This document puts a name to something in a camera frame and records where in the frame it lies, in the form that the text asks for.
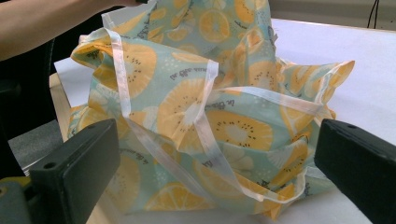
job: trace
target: fabric bag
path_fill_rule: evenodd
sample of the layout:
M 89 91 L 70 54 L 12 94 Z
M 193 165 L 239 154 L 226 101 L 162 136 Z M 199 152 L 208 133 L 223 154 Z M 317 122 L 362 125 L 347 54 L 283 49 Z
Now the fabric bag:
M 275 219 L 333 187 L 313 162 L 316 139 L 354 62 L 291 63 L 275 42 L 266 0 L 162 0 L 76 47 L 71 58 L 94 72 L 69 136 L 117 121 L 121 165 L 106 195 L 123 214 Z

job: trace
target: kiwi print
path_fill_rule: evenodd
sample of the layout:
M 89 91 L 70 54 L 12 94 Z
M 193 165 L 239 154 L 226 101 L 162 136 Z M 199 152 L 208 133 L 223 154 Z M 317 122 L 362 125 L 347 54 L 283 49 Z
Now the kiwi print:
M 206 112 L 215 138 L 240 147 L 267 151 L 273 142 L 270 125 L 224 110 Z
M 246 23 L 254 22 L 255 0 L 235 0 L 234 7 L 239 20 Z
M 157 65 L 157 54 L 146 45 L 122 43 L 126 76 L 131 98 L 139 95 L 150 83 Z
M 277 91 L 275 63 L 268 61 L 253 63 L 248 68 L 248 85 Z
M 205 86 L 204 78 L 186 79 L 178 83 L 158 108 L 159 134 L 174 141 L 177 148 L 184 135 L 193 132 Z
M 140 173 L 137 163 L 121 155 L 120 167 L 110 180 L 105 193 L 122 213 L 126 213 L 134 204 L 139 189 Z

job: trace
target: white wall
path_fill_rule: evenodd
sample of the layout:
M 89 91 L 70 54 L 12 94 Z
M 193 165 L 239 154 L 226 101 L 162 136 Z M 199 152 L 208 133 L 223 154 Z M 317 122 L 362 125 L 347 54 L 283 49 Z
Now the white wall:
M 375 0 L 269 0 L 272 18 L 367 27 Z M 374 28 L 375 11 L 370 28 Z M 396 31 L 396 0 L 380 0 L 376 29 Z

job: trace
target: white table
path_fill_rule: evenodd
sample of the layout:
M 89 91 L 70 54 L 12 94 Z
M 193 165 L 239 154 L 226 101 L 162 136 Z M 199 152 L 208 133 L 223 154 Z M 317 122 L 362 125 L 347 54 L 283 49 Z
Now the white table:
M 297 64 L 355 60 L 349 78 L 329 107 L 337 119 L 354 124 L 396 145 L 396 33 L 309 22 L 273 20 L 276 56 Z M 113 223 L 109 209 L 96 209 L 89 223 Z M 338 190 L 310 196 L 288 208 L 274 222 L 222 210 L 140 213 L 119 223 L 277 223 L 368 224 L 365 215 Z

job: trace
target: citrus pattern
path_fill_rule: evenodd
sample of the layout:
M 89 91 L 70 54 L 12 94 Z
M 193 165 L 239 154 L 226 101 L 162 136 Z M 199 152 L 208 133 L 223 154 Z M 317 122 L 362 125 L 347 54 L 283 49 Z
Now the citrus pattern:
M 111 178 L 105 193 L 122 213 L 126 213 L 134 204 L 140 190 L 140 178 L 137 163 L 121 155 L 120 167 Z
M 172 139 L 177 148 L 187 132 L 192 132 L 193 122 L 202 105 L 205 80 L 202 78 L 181 81 L 170 91 L 158 109 L 159 134 Z
M 163 17 L 165 17 L 165 15 L 166 15 L 166 8 L 162 7 L 162 8 L 158 8 L 157 10 L 151 11 L 151 14 L 149 15 L 149 19 L 151 21 L 160 20 Z
M 131 98 L 139 95 L 154 76 L 157 54 L 146 45 L 122 43 L 126 76 Z
M 145 12 L 140 13 L 136 17 L 133 17 L 132 19 L 128 20 L 127 22 L 120 24 L 116 27 L 114 27 L 112 30 L 114 32 L 117 32 L 121 35 L 128 33 L 129 31 L 133 30 L 136 25 L 140 24 L 140 21 L 146 16 L 147 14 Z
M 149 32 L 148 32 L 148 40 L 151 40 L 152 41 L 152 39 L 153 38 L 156 38 L 158 35 L 163 35 L 162 33 L 160 33 L 160 31 L 163 29 L 163 26 L 159 26 L 159 27 L 157 27 L 157 28 L 155 28 L 155 29 L 153 29 L 153 30 L 150 30 Z
M 169 37 L 169 39 L 177 42 L 186 38 L 188 34 L 189 31 L 187 29 L 177 28 L 175 30 L 169 31 L 167 33 L 167 36 Z
M 247 47 L 243 41 L 241 41 L 233 51 L 233 55 L 231 56 L 231 73 L 235 72 L 236 77 L 238 78 L 238 85 L 245 85 L 245 77 L 246 77 L 246 60 L 247 60 Z
M 290 77 L 289 91 L 294 95 L 298 95 L 308 78 L 311 77 L 314 72 L 318 71 L 318 68 L 318 65 L 312 65 L 300 66 L 295 69 Z
M 188 0 L 173 0 L 175 8 L 185 7 L 188 2 Z
M 120 211 L 220 207 L 275 219 L 304 197 L 304 185 L 309 184 L 309 193 L 329 186 L 326 179 L 304 178 L 304 169 L 316 168 L 311 138 L 318 135 L 318 120 L 335 118 L 326 103 L 354 63 L 298 65 L 277 58 L 267 0 L 154 2 L 151 9 L 114 28 L 121 34 L 127 73 L 127 118 L 121 114 L 107 30 L 87 35 L 72 52 L 73 60 L 94 72 L 89 102 L 73 111 L 69 133 L 99 120 L 117 121 L 121 166 L 106 194 Z M 219 62 L 219 75 L 208 93 L 211 99 L 203 99 L 204 87 L 210 86 L 203 78 L 208 59 Z M 257 94 L 244 92 L 247 89 Z M 280 96 L 271 101 L 261 93 Z M 282 94 L 288 95 L 287 102 Z M 200 109 L 205 109 L 214 142 L 201 142 L 198 136 Z M 146 140 L 160 139 L 163 152 L 196 178 L 216 204 L 177 182 L 177 173 L 151 156 L 130 122 L 147 131 Z M 242 190 L 209 168 L 212 161 L 207 157 L 212 157 L 206 155 L 206 143 L 219 145 Z M 259 202 L 257 194 L 268 200 Z
M 169 183 L 154 194 L 145 206 L 149 211 L 201 210 L 214 204 L 189 192 L 180 183 Z
M 255 0 L 234 1 L 235 12 L 239 20 L 246 23 L 252 23 L 254 21 L 255 2 Z
M 178 49 L 181 49 L 181 50 L 184 50 L 184 51 L 187 51 L 187 52 L 189 52 L 189 53 L 191 53 L 191 54 L 198 54 L 198 49 L 195 47 L 195 45 L 193 45 L 193 44 L 185 44 L 185 45 L 180 45 L 179 47 L 178 47 Z
M 203 183 L 203 187 L 210 193 L 224 199 L 238 199 L 244 197 L 244 194 L 241 193 L 241 191 L 230 185 L 222 178 L 221 175 L 214 172 L 210 168 L 205 167 L 198 161 L 193 163 L 193 168 L 195 173 L 198 175 L 198 178 Z M 243 177 L 238 173 L 234 174 L 239 184 L 246 189 L 261 195 L 269 191 L 269 189 L 256 184 L 255 182 Z
M 230 36 L 230 25 L 223 12 L 211 9 L 201 15 L 199 31 L 206 41 L 219 43 Z
M 255 53 L 257 50 L 262 48 L 264 43 L 264 37 L 262 36 L 262 30 L 259 27 L 252 27 L 246 32 L 247 49 L 248 53 Z
M 181 161 L 181 155 L 180 153 L 177 152 L 177 150 L 168 143 L 163 143 L 161 145 L 161 148 L 163 151 L 168 154 L 176 163 L 180 163 Z M 154 164 L 159 164 L 157 160 L 154 159 Z
M 172 56 L 181 62 L 186 63 L 207 63 L 208 59 L 196 54 L 172 52 Z
M 298 140 L 293 144 L 293 151 L 288 160 L 283 164 L 280 172 L 271 180 L 270 189 L 279 188 L 288 183 L 304 168 L 304 162 L 308 155 L 308 145 L 304 140 Z
M 266 123 L 223 110 L 207 111 L 206 115 L 217 140 L 264 151 L 272 145 L 273 131 Z
M 116 80 L 116 71 L 114 70 L 114 67 L 110 67 L 102 63 L 93 71 L 92 75 L 100 80 L 100 82 L 104 86 L 114 91 L 117 90 L 118 86 Z
M 307 114 L 284 105 L 279 106 L 280 116 L 289 131 L 290 138 L 293 138 L 304 127 L 306 127 L 314 118 L 313 115 Z

